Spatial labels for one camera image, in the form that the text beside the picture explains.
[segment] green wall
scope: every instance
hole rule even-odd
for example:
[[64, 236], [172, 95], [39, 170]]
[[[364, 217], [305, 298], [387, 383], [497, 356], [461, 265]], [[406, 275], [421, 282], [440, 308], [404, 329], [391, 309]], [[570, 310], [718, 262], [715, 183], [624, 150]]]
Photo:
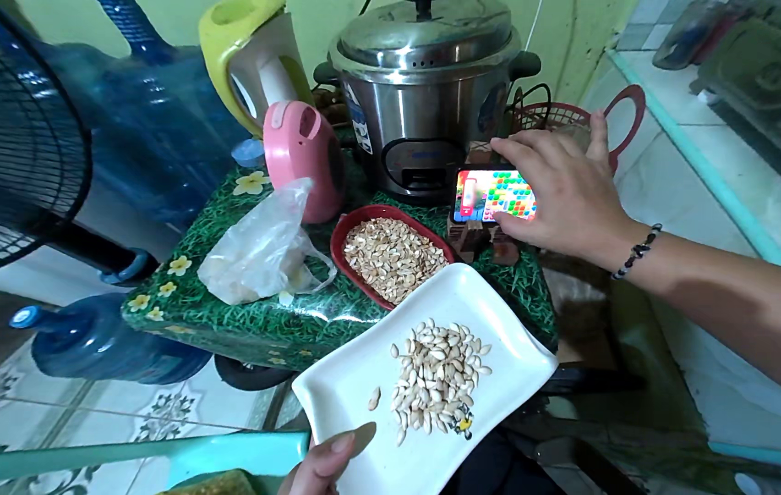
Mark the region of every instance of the green wall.
[[[330, 40], [360, 11], [363, 0], [288, 0], [305, 72], [326, 59]], [[373, 0], [370, 8], [395, 0]], [[198, 20], [215, 0], [138, 0], [159, 33], [175, 45], [198, 43]], [[93, 0], [0, 0], [17, 12], [42, 39], [51, 43], [85, 42], [109, 55], [127, 53], [121, 34]], [[554, 99], [576, 103], [597, 66], [601, 51], [624, 26], [635, 0], [506, 0], [513, 24], [528, 49], [537, 53], [543, 71], [521, 81], [527, 89], [549, 83]], [[540, 91], [530, 98], [542, 100]]]

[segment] white rectangular plate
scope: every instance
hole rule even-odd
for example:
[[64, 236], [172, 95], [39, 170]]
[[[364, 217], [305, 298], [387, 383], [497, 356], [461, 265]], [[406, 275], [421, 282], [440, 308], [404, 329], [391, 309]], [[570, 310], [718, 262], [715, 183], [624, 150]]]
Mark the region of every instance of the white rectangular plate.
[[[390, 410], [400, 361], [390, 344], [404, 352], [409, 329], [432, 318], [470, 327], [492, 349], [483, 357], [491, 375], [480, 376], [471, 396], [472, 438], [463, 434], [427, 435], [409, 428], [396, 446], [399, 425]], [[370, 495], [439, 493], [458, 466], [506, 416], [550, 378], [558, 362], [534, 339], [484, 278], [466, 264], [451, 264], [424, 282], [402, 304], [351, 342], [311, 366], [293, 382], [293, 391], [311, 423], [316, 443], [332, 435], [376, 422], [372, 442], [351, 460], [338, 482], [339, 493]], [[375, 411], [367, 405], [375, 387], [382, 398]]]

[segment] wrist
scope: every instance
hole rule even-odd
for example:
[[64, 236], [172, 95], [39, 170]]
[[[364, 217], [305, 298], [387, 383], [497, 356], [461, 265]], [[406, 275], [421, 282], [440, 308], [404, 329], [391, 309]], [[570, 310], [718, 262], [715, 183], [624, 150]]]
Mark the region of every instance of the wrist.
[[649, 225], [626, 219], [599, 235], [597, 242], [582, 257], [591, 264], [615, 272], [628, 259], [632, 247], [644, 242], [649, 233]]

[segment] fan grille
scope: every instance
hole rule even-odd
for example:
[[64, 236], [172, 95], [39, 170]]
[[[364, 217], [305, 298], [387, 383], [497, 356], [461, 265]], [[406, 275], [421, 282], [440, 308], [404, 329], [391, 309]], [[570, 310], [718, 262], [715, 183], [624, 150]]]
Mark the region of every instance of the fan grille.
[[90, 180], [88, 145], [54, 75], [0, 17], [0, 266], [76, 215]]

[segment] table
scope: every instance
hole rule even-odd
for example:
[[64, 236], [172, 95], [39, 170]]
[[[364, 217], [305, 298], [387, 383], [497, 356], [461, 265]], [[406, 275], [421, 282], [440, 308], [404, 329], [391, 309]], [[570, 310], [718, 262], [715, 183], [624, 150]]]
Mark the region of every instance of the table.
[[[445, 234], [448, 206], [410, 206], [375, 192], [352, 155], [346, 153], [345, 158], [347, 199], [342, 211], [364, 204], [390, 204], [429, 229]], [[388, 311], [366, 297], [342, 273], [322, 291], [297, 294], [292, 301], [281, 302], [273, 296], [229, 306], [208, 292], [198, 280], [198, 266], [225, 230], [273, 191], [269, 182], [258, 187], [260, 177], [267, 177], [264, 168], [238, 167], [230, 174], [177, 244], [170, 260], [128, 294], [122, 313], [137, 330], [242, 362], [304, 370], [368, 330]], [[334, 226], [332, 221], [304, 228], [314, 246], [329, 254]], [[478, 256], [472, 266], [504, 297], [531, 333], [554, 352], [555, 314], [536, 250], [522, 247], [519, 262], [513, 267], [492, 264], [489, 250]], [[320, 262], [308, 262], [308, 267], [321, 280], [328, 271]]]

